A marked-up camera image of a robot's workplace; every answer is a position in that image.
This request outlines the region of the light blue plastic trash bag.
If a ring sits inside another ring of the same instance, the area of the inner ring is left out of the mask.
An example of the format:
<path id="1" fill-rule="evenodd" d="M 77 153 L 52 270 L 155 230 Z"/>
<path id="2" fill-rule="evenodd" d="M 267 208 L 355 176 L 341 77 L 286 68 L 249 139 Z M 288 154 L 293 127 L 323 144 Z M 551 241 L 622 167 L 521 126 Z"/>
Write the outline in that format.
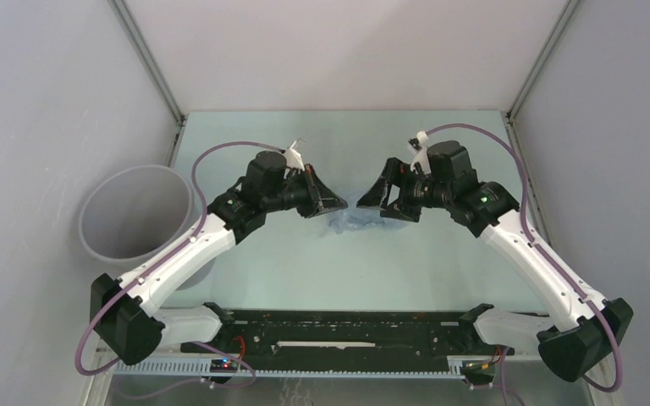
<path id="1" fill-rule="evenodd" d="M 319 238 L 343 233 L 353 233 L 366 230 L 397 231 L 408 227 L 408 222 L 381 217 L 380 213 L 367 208 L 358 208 L 357 201 L 360 195 L 357 192 L 348 193 L 344 199 L 348 207 L 328 213 L 325 217 L 325 226 L 318 233 Z"/>

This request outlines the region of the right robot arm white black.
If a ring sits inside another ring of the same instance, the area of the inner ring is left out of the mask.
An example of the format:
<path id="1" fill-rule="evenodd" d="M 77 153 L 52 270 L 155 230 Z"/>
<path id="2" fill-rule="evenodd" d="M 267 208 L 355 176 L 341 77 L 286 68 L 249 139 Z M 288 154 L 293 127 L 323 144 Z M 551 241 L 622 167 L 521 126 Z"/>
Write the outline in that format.
<path id="1" fill-rule="evenodd" d="M 574 382 L 616 354 L 633 317 L 623 299 L 585 283 L 521 216 L 519 202 L 496 182 L 482 182 L 459 142 L 417 148 L 411 163 L 390 157 L 357 206 L 381 217 L 418 222 L 425 208 L 444 209 L 505 258 L 544 305 L 544 316 L 480 304 L 460 319 L 460 346 L 489 345 L 537 353 L 560 379 Z"/>

